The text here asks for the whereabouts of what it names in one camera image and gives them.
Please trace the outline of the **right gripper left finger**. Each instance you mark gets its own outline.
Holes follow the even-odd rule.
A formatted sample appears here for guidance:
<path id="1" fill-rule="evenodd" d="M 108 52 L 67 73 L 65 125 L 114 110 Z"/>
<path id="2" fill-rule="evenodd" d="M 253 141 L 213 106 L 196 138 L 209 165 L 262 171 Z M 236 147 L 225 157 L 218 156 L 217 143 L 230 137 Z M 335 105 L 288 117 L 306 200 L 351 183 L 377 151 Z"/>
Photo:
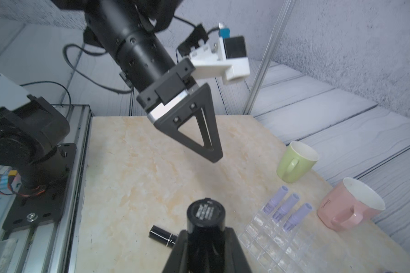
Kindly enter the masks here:
<path id="1" fill-rule="evenodd" d="M 188 232 L 182 230 L 175 242 L 162 273 L 188 273 Z"/>

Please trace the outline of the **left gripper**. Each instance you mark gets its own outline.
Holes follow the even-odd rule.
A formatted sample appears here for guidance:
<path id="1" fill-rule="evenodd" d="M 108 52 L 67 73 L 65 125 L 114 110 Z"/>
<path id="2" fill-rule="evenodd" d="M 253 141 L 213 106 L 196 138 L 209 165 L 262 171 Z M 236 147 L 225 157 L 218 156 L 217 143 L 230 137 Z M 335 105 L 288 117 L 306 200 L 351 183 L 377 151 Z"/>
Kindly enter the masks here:
<path id="1" fill-rule="evenodd" d="M 137 102 L 157 130 L 216 163 L 223 150 L 213 97 L 208 84 L 194 86 L 194 71 L 190 59 L 183 59 L 141 92 Z"/>

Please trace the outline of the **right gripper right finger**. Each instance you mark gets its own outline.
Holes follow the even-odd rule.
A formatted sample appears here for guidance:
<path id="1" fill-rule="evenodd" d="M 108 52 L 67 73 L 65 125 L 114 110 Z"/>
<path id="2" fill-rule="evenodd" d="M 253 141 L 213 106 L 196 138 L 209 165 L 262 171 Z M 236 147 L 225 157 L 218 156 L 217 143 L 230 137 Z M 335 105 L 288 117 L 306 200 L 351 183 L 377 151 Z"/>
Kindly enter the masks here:
<path id="1" fill-rule="evenodd" d="M 224 272 L 252 273 L 252 270 L 233 228 L 225 228 L 224 239 Z"/>

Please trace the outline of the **black lipstick diagonal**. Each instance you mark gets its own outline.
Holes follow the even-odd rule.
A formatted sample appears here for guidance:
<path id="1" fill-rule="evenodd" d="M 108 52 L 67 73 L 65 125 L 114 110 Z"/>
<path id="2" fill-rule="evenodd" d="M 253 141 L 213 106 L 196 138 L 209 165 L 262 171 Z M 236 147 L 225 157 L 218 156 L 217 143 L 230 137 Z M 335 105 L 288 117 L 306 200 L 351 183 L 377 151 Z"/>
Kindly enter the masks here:
<path id="1" fill-rule="evenodd" d="M 178 236 L 153 225 L 149 231 L 149 238 L 172 249 L 175 246 Z"/>

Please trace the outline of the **black lipstick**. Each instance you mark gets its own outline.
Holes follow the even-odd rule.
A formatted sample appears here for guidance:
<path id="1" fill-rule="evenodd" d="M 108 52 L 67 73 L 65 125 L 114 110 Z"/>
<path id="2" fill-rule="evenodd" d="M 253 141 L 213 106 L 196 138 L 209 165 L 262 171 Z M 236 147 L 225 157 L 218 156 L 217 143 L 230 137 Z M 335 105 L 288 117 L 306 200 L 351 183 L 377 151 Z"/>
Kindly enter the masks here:
<path id="1" fill-rule="evenodd" d="M 192 273 L 222 273 L 224 270 L 226 211 L 221 203 L 205 198 L 187 209 L 187 256 Z"/>

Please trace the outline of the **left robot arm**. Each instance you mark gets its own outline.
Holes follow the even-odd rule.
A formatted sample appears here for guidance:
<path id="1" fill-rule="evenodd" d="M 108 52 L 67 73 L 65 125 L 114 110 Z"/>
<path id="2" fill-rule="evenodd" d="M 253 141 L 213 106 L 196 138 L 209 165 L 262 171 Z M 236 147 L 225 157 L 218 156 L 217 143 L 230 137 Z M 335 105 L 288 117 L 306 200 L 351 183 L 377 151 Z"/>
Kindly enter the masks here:
<path id="1" fill-rule="evenodd" d="M 82 10 L 90 40 L 105 49 L 124 81 L 139 92 L 137 102 L 162 133 L 215 163 L 222 156 L 211 91 L 198 86 L 196 66 L 175 63 L 156 37 L 170 25 L 179 1 L 56 1 Z M 59 142 L 69 123 L 50 103 L 0 74 L 0 165 L 11 167 L 8 189 L 21 176 L 22 198 L 42 195 L 69 175 Z"/>

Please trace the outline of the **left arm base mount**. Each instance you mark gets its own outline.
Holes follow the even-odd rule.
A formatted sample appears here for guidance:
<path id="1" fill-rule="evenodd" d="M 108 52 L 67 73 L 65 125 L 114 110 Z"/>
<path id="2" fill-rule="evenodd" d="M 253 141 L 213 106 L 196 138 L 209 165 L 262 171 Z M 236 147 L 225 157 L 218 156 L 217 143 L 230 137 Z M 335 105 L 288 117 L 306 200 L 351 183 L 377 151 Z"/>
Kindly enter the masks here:
<path id="1" fill-rule="evenodd" d="M 46 191 L 35 197 L 16 197 L 6 216 L 2 229 L 14 232 L 29 227 L 59 222 L 64 214 L 66 195 L 71 181 L 77 146 L 65 143 L 59 147 L 65 154 L 67 176 L 49 185 Z"/>

